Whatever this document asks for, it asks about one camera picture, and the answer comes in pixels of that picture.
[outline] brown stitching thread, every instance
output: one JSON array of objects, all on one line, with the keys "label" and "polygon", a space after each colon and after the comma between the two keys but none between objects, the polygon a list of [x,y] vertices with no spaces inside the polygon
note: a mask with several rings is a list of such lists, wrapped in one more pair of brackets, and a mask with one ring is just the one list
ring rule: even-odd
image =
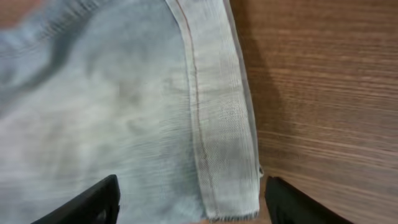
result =
[{"label": "brown stitching thread", "polygon": [[[207,153],[205,151],[205,144],[203,143],[203,136],[202,136],[202,133],[201,133],[200,119],[199,119],[199,92],[198,92],[198,74],[197,74],[198,70],[197,70],[197,66],[196,66],[196,63],[195,63],[195,54],[194,54],[195,51],[193,49],[193,39],[192,39],[191,29],[190,29],[189,24],[188,24],[188,19],[187,19],[186,15],[185,15],[184,11],[182,10],[180,2],[178,0],[175,0],[175,1],[177,2],[178,6],[179,6],[179,8],[180,8],[180,10],[182,12],[182,15],[184,16],[185,22],[187,23],[188,34],[189,34],[189,38],[191,40],[192,60],[193,60],[193,67],[194,67],[194,70],[195,70],[196,100],[197,100],[197,110],[198,110],[197,111],[197,122],[198,122],[198,129],[199,129],[199,140],[200,140],[200,144],[201,144],[201,148],[202,148],[203,154],[205,155],[205,167],[206,167],[207,173],[209,174],[210,173],[210,168],[209,168],[209,164],[208,164],[208,158],[207,158],[208,156],[207,156]],[[213,197],[213,203],[214,203],[214,205],[216,207],[215,212],[216,212],[216,217],[217,217],[218,216],[218,207],[217,207],[217,203],[215,202],[215,194],[214,194],[214,190],[213,190],[213,179],[210,177],[210,175],[208,176],[208,178],[209,178],[209,184],[210,184],[210,189],[211,189],[211,196]]]}]

